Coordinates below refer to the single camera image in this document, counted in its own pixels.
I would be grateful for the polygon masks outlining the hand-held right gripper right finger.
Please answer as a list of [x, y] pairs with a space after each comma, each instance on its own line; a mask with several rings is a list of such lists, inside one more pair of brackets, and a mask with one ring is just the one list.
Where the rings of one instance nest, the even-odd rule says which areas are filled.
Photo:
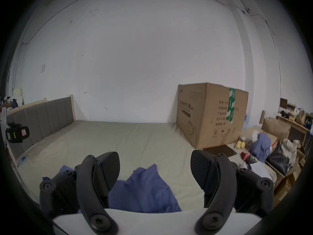
[[261, 218], [274, 208], [272, 180], [252, 170], [239, 169], [225, 154], [213, 155], [204, 150], [194, 150], [190, 168], [204, 192], [206, 208], [194, 226], [198, 235], [219, 232], [233, 208], [238, 213], [254, 214]]

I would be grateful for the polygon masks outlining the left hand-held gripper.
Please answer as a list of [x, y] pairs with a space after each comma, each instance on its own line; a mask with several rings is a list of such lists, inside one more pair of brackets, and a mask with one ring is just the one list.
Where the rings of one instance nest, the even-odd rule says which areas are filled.
[[7, 123], [6, 108], [1, 108], [1, 133], [4, 143], [22, 143], [30, 136], [27, 126], [15, 122]]

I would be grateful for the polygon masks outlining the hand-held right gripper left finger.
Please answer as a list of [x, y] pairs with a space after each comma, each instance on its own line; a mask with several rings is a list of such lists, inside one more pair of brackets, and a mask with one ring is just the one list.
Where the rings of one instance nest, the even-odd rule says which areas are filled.
[[52, 179], [40, 183], [39, 204], [51, 219], [81, 211], [89, 227], [98, 235], [116, 235], [117, 223], [105, 209], [109, 192], [120, 172], [119, 154], [87, 155], [74, 170], [62, 169]]

